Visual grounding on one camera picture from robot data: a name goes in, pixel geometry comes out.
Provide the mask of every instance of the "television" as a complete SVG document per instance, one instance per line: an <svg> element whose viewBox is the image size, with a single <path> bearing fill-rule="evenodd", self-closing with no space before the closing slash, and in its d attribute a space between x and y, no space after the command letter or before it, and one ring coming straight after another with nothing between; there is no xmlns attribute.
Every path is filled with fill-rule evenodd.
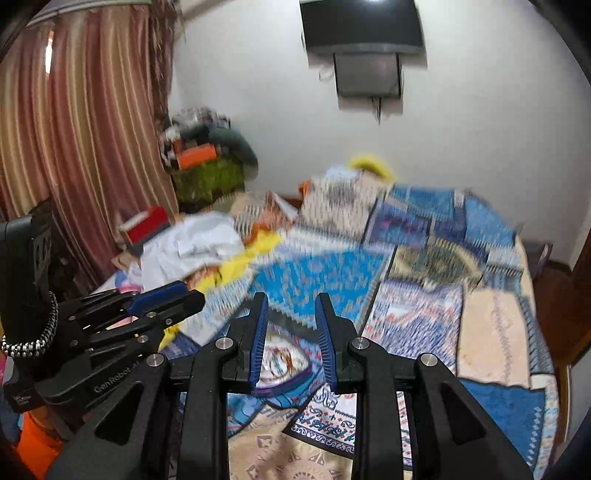
<svg viewBox="0 0 591 480"><path fill-rule="evenodd" d="M316 0L300 4L306 50L421 53L423 32L413 0Z"/></svg>

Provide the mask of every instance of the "patterned bedspread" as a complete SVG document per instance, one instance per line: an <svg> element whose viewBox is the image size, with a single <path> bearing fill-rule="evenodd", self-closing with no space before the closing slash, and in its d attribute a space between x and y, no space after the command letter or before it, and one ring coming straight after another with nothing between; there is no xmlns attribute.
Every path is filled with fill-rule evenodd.
<svg viewBox="0 0 591 480"><path fill-rule="evenodd" d="M257 291L271 314L254 395L228 395L234 480L350 477L356 398L324 382L314 298L388 352L435 353L481 403L541 478L558 397L535 318L521 241L484 201L458 190L387 186L369 177L312 182L298 224L247 274L206 296L170 357L223 335ZM397 398L406 478L412 457L404 397Z"/></svg>

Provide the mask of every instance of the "white cloth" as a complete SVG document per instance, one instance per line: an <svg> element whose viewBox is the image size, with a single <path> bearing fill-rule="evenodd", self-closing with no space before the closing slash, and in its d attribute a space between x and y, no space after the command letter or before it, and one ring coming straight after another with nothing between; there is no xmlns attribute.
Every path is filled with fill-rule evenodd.
<svg viewBox="0 0 591 480"><path fill-rule="evenodd" d="M233 218L220 212L189 215L144 245L141 275L130 266L130 281L141 281L147 291L220 265L244 250L233 225Z"/></svg>

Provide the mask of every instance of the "bundle of clothes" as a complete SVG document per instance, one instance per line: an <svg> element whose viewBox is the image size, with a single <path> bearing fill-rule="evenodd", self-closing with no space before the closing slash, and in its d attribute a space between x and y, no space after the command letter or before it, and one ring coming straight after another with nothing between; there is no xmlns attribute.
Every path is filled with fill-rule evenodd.
<svg viewBox="0 0 591 480"><path fill-rule="evenodd" d="M182 212L195 213L216 199L244 190L258 160L230 119L203 107L182 111L160 135L160 157Z"/></svg>

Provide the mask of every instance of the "white wall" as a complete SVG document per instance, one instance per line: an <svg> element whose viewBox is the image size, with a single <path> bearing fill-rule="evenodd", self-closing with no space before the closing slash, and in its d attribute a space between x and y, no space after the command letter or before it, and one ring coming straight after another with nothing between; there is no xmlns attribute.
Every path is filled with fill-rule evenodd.
<svg viewBox="0 0 591 480"><path fill-rule="evenodd" d="M229 0L176 45L178 98L232 118L259 157L253 187L300 181L374 153L401 181L468 187L568 262L591 184L591 87L527 0L416 0L426 59L405 58L404 95L378 125L339 108L303 50L298 0Z"/></svg>

